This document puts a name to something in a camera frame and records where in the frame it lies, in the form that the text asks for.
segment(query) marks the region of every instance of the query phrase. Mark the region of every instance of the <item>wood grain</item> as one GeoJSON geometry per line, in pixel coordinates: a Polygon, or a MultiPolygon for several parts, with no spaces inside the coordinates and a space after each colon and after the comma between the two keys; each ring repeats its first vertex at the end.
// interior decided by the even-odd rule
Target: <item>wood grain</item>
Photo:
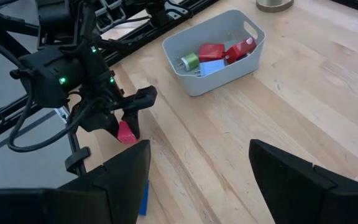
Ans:
{"type": "MultiPolygon", "coordinates": [[[[104,38],[118,38],[141,23],[116,27],[104,38]]],[[[155,105],[139,113],[152,160],[149,213],[138,223],[274,223],[250,167],[252,138],[358,180],[356,10],[297,0],[287,11],[266,14],[251,0],[222,0],[112,69],[127,94],[149,85],[158,91],[155,105]],[[162,41],[233,8],[266,31],[260,68],[190,97],[162,41]]],[[[87,170],[129,147],[105,131],[77,135],[91,147],[87,170]]]]}

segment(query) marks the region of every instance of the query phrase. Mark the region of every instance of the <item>blue block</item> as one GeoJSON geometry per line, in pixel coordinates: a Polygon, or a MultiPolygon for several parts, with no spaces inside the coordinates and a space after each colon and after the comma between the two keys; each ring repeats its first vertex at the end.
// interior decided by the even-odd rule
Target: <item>blue block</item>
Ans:
{"type": "Polygon", "coordinates": [[[223,59],[200,63],[200,76],[204,77],[210,75],[222,68],[224,68],[223,59]]]}
{"type": "Polygon", "coordinates": [[[140,203],[139,215],[145,216],[147,213],[147,200],[149,199],[149,180],[144,188],[143,199],[140,203]]]}

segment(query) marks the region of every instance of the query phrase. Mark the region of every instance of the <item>black bracket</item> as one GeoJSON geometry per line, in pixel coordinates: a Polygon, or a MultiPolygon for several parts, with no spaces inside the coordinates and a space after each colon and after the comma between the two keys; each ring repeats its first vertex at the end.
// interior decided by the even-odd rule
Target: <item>black bracket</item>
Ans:
{"type": "Polygon", "coordinates": [[[78,151],[75,151],[65,160],[67,172],[77,175],[76,168],[83,162],[84,159],[88,158],[90,155],[91,151],[88,147],[84,147],[78,151]]]}

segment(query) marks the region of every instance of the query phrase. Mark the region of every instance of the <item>white plastic bin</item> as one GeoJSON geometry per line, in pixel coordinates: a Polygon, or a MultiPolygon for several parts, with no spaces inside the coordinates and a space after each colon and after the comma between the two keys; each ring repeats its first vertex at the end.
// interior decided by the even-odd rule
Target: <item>white plastic bin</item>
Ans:
{"type": "Polygon", "coordinates": [[[184,89],[190,96],[198,96],[258,69],[264,42],[265,32],[261,28],[241,11],[230,10],[166,38],[163,49],[184,89]],[[197,68],[189,72],[178,68],[178,58],[192,52],[197,54],[203,44],[223,44],[229,39],[244,40],[251,37],[250,32],[244,28],[245,23],[257,34],[254,37],[257,47],[249,56],[205,77],[195,76],[197,68]]]}

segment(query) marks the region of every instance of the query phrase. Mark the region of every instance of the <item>black metal frame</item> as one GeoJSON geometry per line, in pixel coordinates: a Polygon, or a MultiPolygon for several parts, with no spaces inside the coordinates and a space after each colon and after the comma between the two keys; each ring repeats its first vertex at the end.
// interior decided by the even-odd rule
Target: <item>black metal frame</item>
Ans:
{"type": "MultiPolygon", "coordinates": [[[[181,2],[180,5],[189,8],[193,14],[197,14],[217,1],[218,0],[186,0],[181,2]]],[[[127,17],[131,17],[143,10],[143,8],[137,6],[123,5],[122,7],[127,17]]],[[[168,24],[165,24],[164,26],[159,27],[157,29],[152,27],[152,25],[146,23],[118,40],[100,40],[98,42],[98,46],[102,49],[105,48],[104,50],[102,50],[102,55],[105,58],[106,63],[109,66],[112,66],[115,63],[119,62],[121,59],[140,49],[144,45],[148,44],[149,42],[155,40],[164,33],[173,29],[177,25],[181,24],[182,22],[185,22],[189,18],[190,16],[180,17],[176,20],[170,21],[168,24]]],[[[17,58],[29,54],[30,52],[25,49],[20,43],[18,43],[16,39],[9,35],[8,31],[37,37],[38,27],[32,24],[25,23],[22,19],[0,14],[0,44],[7,48],[10,52],[12,52],[17,58]]],[[[2,115],[5,117],[9,117],[10,115],[15,114],[14,116],[8,118],[4,122],[4,125],[0,127],[0,134],[12,128],[17,123],[22,113],[20,110],[24,107],[26,101],[27,96],[23,96],[0,110],[2,115]]],[[[33,104],[29,116],[33,115],[41,109],[41,106],[33,104]]],[[[78,145],[78,141],[76,140],[76,136],[74,134],[71,134],[68,138],[73,153],[78,151],[80,147],[78,145]]],[[[85,172],[86,171],[83,164],[76,169],[77,175],[84,174],[85,172]]]]}

